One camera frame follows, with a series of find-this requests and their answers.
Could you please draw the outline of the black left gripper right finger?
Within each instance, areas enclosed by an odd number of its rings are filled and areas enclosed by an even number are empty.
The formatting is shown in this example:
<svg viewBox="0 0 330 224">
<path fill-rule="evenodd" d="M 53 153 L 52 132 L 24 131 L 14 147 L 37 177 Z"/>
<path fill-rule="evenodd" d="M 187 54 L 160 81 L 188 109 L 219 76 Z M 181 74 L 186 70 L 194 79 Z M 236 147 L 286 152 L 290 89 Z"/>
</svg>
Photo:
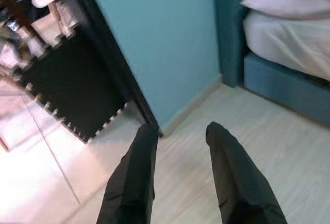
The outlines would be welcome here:
<svg viewBox="0 0 330 224">
<path fill-rule="evenodd" d="M 239 141 L 222 125 L 206 128 L 223 223 L 286 223 L 274 192 Z"/>
</svg>

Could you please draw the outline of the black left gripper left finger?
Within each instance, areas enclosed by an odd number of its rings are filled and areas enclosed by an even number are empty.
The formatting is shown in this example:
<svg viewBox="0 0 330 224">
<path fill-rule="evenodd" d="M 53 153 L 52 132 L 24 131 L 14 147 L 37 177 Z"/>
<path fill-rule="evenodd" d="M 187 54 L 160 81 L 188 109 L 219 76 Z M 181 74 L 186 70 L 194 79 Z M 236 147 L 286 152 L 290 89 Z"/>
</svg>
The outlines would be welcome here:
<svg viewBox="0 0 330 224">
<path fill-rule="evenodd" d="M 150 223 L 158 130 L 142 125 L 110 176 L 97 223 Z"/>
</svg>

